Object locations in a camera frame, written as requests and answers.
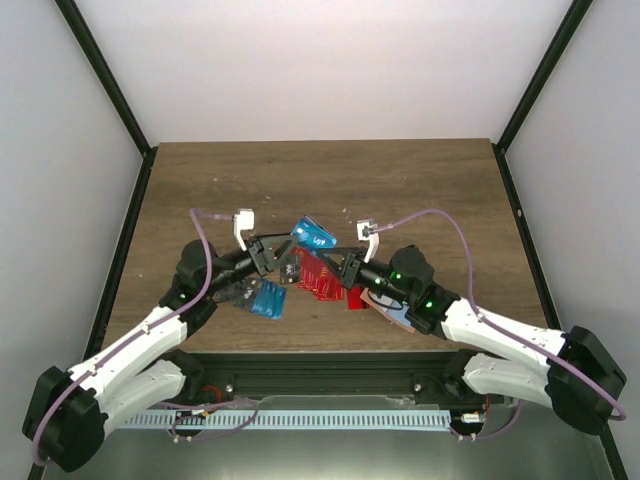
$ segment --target wooden surface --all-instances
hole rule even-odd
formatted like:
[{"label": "wooden surface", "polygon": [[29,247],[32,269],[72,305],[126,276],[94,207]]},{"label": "wooden surface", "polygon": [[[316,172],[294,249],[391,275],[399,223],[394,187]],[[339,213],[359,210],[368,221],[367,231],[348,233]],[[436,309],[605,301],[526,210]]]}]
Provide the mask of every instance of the wooden surface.
[{"label": "wooden surface", "polygon": [[[467,235],[479,305],[544,326],[527,260],[487,140],[392,140],[162,144],[127,259],[105,345],[139,323],[167,291],[183,246],[196,239],[188,210],[256,212],[256,233],[289,232],[310,214],[356,245],[355,222],[385,224],[417,210],[451,213]],[[220,254],[236,248],[231,224],[203,220]],[[423,217],[381,234],[376,258],[415,243],[435,279],[466,296],[466,263],[454,229]],[[407,351],[450,349],[409,334],[375,310],[348,311],[289,287],[279,321],[228,304],[187,351]]]}]

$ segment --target purple cable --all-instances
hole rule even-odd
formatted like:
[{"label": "purple cable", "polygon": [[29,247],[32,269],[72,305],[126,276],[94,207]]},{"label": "purple cable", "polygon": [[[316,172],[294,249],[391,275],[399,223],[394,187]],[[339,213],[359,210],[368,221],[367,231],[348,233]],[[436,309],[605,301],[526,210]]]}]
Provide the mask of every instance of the purple cable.
[{"label": "purple cable", "polygon": [[160,402],[158,405],[162,407],[168,407],[168,408],[179,408],[182,410],[217,410],[220,407],[253,405],[255,403],[256,403],[255,400],[250,400],[248,398],[236,398],[228,402],[203,403],[202,405],[183,405],[181,403],[171,403],[171,402]]},{"label": "purple cable", "polygon": [[[470,437],[470,436],[468,436],[466,438],[467,439],[471,439],[472,442],[477,442],[478,440],[491,440],[492,438],[496,438],[498,435],[502,435],[503,433],[505,433],[507,430],[509,430],[511,427],[513,427],[516,424],[516,422],[518,421],[518,417],[520,417],[520,412],[522,411],[522,406],[525,403],[526,402],[524,400],[520,400],[518,402],[518,406],[516,407],[516,411],[514,412],[513,416],[511,417],[511,420],[509,420],[504,427],[499,428],[495,432],[489,433],[488,435],[476,436],[475,439],[473,439],[473,437]],[[449,427],[449,430],[456,437],[462,438],[462,439],[465,438],[464,435],[459,434],[453,428]]]},{"label": "purple cable", "polygon": [[[192,208],[191,210],[189,210],[189,215],[191,216],[191,220],[193,221],[193,225],[196,227],[196,231],[198,232],[198,236],[200,237],[200,241],[202,242],[202,246],[204,248],[204,255],[205,255],[206,264],[207,264],[207,273],[205,275],[205,281],[204,281],[204,283],[202,285],[202,288],[198,292],[198,294],[195,297],[193,297],[193,299],[191,299],[191,301],[185,303],[182,307],[180,307],[177,310],[165,315],[164,317],[156,320],[155,322],[150,323],[149,324],[149,329],[152,329],[152,328],[155,328],[155,327],[157,327],[159,325],[162,325],[166,321],[171,320],[172,318],[175,318],[178,315],[180,315],[180,314],[184,313],[185,311],[189,310],[196,303],[198,303],[202,299],[202,297],[205,296],[205,294],[207,293],[207,290],[209,289],[209,284],[211,283],[211,277],[213,275],[213,265],[212,265],[212,259],[211,259],[211,250],[209,249],[209,242],[207,241],[207,237],[206,237],[206,235],[204,233],[204,230],[202,229],[202,225],[200,225],[200,221],[198,220],[198,216],[211,218],[213,220],[231,220],[233,218],[233,217],[231,217],[229,215],[211,215],[211,214],[208,214],[208,213],[203,213],[203,212],[201,212],[200,210],[198,210],[196,208]],[[138,330],[136,333],[131,335],[131,337],[127,338],[120,345],[118,345],[112,351],[110,351],[107,355],[105,355],[101,360],[96,362],[95,363],[96,370],[102,368],[105,365],[105,363],[107,363],[109,360],[111,360],[118,353],[120,353],[122,350],[124,350],[126,347],[131,345],[133,342],[135,342],[138,338],[140,338],[143,335],[146,335],[143,330]],[[80,385],[87,378],[89,378],[90,375],[91,375],[91,372],[85,372],[80,377],[78,377],[78,379],[75,380],[71,385],[69,385],[66,388],[66,390],[64,392],[62,392],[62,395],[60,395],[51,404],[51,407],[49,407],[47,412],[42,417],[42,420],[41,420],[40,424],[38,425],[38,428],[36,429],[36,433],[33,436],[33,442],[31,444],[31,456],[33,457],[33,463],[35,463],[36,465],[42,467],[42,466],[45,466],[45,465],[49,465],[51,463],[50,461],[45,461],[45,460],[42,460],[40,458],[39,448],[40,448],[40,441],[42,440],[42,434],[44,432],[44,429],[46,428],[47,424],[51,420],[51,417],[53,417],[54,413],[58,410],[58,408],[60,408],[60,406],[62,405],[62,402],[64,402],[67,399],[67,397],[69,397],[69,395],[71,395],[71,392],[73,392],[76,389],[76,387],[78,387],[78,385]]]},{"label": "purple cable", "polygon": [[464,252],[465,252],[465,255],[467,257],[467,267],[468,267],[468,270],[469,270],[468,294],[467,294],[467,296],[469,297],[468,298],[469,305],[471,305],[471,309],[478,316],[478,319],[481,322],[486,323],[489,327],[493,328],[495,331],[501,333],[505,337],[508,337],[511,340],[514,340],[514,341],[516,341],[516,342],[518,342],[518,343],[520,343],[522,345],[525,345],[525,346],[529,347],[534,352],[539,353],[540,355],[543,355],[544,357],[548,358],[552,362],[560,365],[562,368],[564,368],[565,370],[567,370],[571,374],[573,374],[576,377],[578,377],[581,381],[586,383],[589,387],[591,387],[591,389],[593,391],[595,391],[598,395],[600,395],[600,397],[602,399],[604,399],[609,405],[611,405],[614,409],[616,409],[618,411],[618,415],[611,415],[609,417],[609,420],[615,420],[615,421],[620,421],[620,422],[625,420],[627,418],[627,413],[624,410],[624,408],[622,407],[622,405],[620,404],[620,402],[618,402],[615,398],[613,398],[611,395],[609,395],[609,393],[605,389],[603,389],[600,385],[598,385],[596,382],[591,380],[588,376],[586,376],[584,373],[582,373],[576,367],[574,367],[570,363],[566,362],[562,358],[558,357],[557,355],[554,355],[553,353],[548,352],[544,348],[539,347],[535,343],[532,343],[529,340],[527,340],[525,338],[522,338],[519,335],[516,335],[515,333],[510,332],[509,330],[506,330],[505,328],[502,328],[500,325],[496,325],[491,320],[489,320],[487,317],[482,315],[482,313],[480,312],[480,309],[476,305],[475,299],[473,298],[473,262],[471,261],[471,251],[469,250],[469,245],[467,244],[467,239],[465,238],[464,233],[462,233],[462,229],[460,228],[458,223],[447,212],[445,212],[443,210],[439,210],[437,208],[428,208],[426,210],[422,210],[420,212],[416,212],[413,215],[409,215],[408,217],[403,218],[402,220],[400,220],[400,221],[398,221],[396,223],[390,223],[388,225],[384,225],[382,227],[375,228],[371,232],[372,233],[385,232],[387,230],[391,230],[393,228],[396,228],[396,227],[398,227],[400,225],[404,225],[405,223],[410,222],[411,220],[414,220],[414,219],[416,219],[418,217],[421,217],[422,215],[428,215],[428,214],[431,214],[431,213],[436,213],[438,215],[442,215],[447,220],[449,220],[449,222],[454,226],[454,228],[458,232],[458,235],[460,236],[460,240],[462,241],[462,246],[464,247]]},{"label": "purple cable", "polygon": [[[255,410],[253,412],[253,415],[251,415],[251,417],[249,418],[249,420],[241,423],[240,425],[238,425],[237,427],[234,427],[230,430],[226,430],[224,432],[221,433],[214,433],[212,435],[198,435],[196,437],[191,437],[191,441],[194,442],[201,442],[204,440],[215,440],[217,438],[224,438],[224,437],[228,437],[229,435],[233,435],[235,433],[238,433],[240,431],[242,431],[243,429],[245,429],[246,427],[248,427],[249,425],[251,425],[255,420],[256,417],[258,416],[258,410]],[[173,434],[173,438],[180,438],[178,435],[178,432],[176,432],[176,427],[178,425],[180,425],[182,422],[189,420],[191,418],[200,418],[198,415],[186,415],[184,417],[180,417],[177,418],[175,422],[173,422],[173,425],[171,425],[171,433]]]}]

